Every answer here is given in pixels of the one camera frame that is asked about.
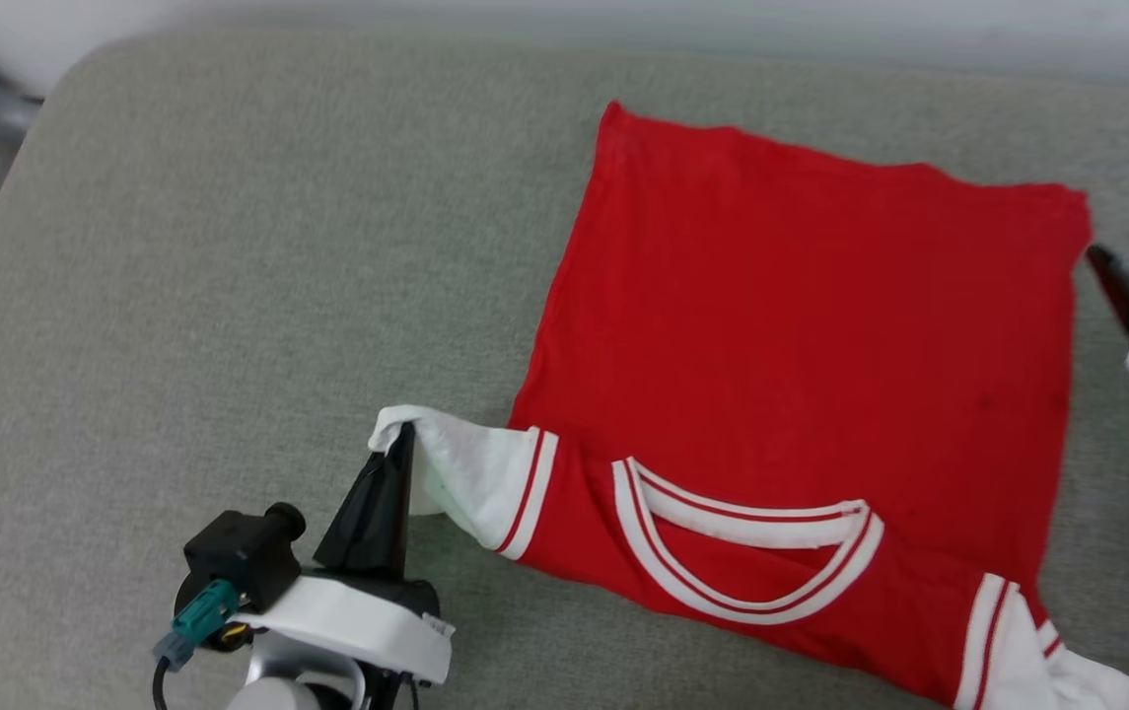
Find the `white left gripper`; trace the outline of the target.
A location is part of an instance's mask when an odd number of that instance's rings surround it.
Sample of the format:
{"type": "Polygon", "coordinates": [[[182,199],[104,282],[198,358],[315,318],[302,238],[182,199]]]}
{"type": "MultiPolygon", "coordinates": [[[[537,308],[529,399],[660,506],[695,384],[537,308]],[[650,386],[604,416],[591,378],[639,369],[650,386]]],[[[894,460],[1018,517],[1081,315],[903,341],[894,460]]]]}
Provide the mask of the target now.
{"type": "MultiPolygon", "coordinates": [[[[400,426],[393,462],[373,454],[348,490],[315,562],[349,575],[403,579],[415,428],[400,426]]],[[[429,585],[374,595],[326,577],[301,576],[261,614],[234,623],[253,633],[244,687],[229,710],[391,710],[410,683],[450,677],[455,626],[435,611],[429,585]]]]}

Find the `red jersey with white trim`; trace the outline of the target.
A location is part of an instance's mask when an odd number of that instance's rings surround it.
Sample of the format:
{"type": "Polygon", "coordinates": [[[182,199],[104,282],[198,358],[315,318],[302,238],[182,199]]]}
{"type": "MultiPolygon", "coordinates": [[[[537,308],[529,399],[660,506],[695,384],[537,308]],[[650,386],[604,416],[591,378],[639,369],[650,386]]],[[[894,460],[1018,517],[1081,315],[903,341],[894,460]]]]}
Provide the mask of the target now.
{"type": "Polygon", "coordinates": [[[1088,200],[613,103],[504,428],[380,410],[483,547],[951,710],[1129,710],[1038,593],[1088,200]]]}

